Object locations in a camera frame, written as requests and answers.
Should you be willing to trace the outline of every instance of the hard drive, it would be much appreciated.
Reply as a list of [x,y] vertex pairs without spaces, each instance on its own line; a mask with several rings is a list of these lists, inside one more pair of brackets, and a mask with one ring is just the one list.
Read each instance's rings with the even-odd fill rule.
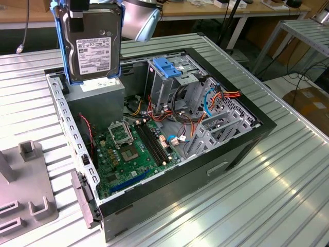
[[83,12],[58,8],[71,84],[120,74],[122,14],[117,4],[90,5]]

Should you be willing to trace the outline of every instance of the cardboard box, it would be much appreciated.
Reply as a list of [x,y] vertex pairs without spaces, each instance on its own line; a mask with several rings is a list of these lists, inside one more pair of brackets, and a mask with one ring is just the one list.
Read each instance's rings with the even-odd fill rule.
[[[51,0],[30,0],[30,10],[48,12]],[[0,5],[26,9],[26,0],[0,0]]]
[[[295,90],[283,97],[283,100],[292,105]],[[297,90],[293,106],[308,121],[329,136],[329,99],[315,87]]]

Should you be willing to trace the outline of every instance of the blue cable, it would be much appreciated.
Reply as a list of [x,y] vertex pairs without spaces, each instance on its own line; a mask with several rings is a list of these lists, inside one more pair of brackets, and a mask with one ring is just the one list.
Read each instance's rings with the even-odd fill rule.
[[326,69],[325,67],[311,68],[311,69]]
[[176,136],[175,136],[175,135],[170,135],[170,136],[168,136],[167,141],[169,142],[169,140],[170,140],[171,138],[176,138]]
[[208,110],[208,106],[207,106],[207,95],[211,92],[215,90],[213,87],[211,89],[209,89],[206,94],[205,94],[205,98],[204,98],[204,109],[205,109],[205,112],[208,114],[209,117],[211,117],[211,114]]

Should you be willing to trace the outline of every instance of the ribbed metal table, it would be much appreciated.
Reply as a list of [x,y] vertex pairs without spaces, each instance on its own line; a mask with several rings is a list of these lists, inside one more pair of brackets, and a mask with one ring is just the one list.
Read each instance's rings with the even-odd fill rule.
[[278,48],[276,55],[282,51],[287,42],[292,36],[296,37],[300,41],[309,45],[316,51],[322,53],[326,57],[329,57],[329,26],[324,26],[314,20],[291,20],[291,21],[279,21],[272,35],[266,42],[262,52],[259,54],[255,66],[252,70],[254,74],[259,66],[262,64],[264,57],[270,49],[273,42],[276,40],[281,30],[288,32],[287,37]]
[[[242,90],[277,127],[211,184],[123,233],[112,246],[325,246],[329,241],[328,138],[206,37],[186,34],[147,44],[124,42],[122,54],[193,47]],[[58,50],[0,57],[0,149],[22,140],[43,145],[59,217],[3,244],[106,246],[88,230],[71,186],[73,160],[43,70],[62,65]]]

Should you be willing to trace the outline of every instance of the motherboard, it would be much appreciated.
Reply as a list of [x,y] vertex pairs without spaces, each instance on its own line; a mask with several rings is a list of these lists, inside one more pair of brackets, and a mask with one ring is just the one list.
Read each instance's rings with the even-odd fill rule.
[[95,136],[100,199],[178,164],[180,156],[153,120],[113,124]]

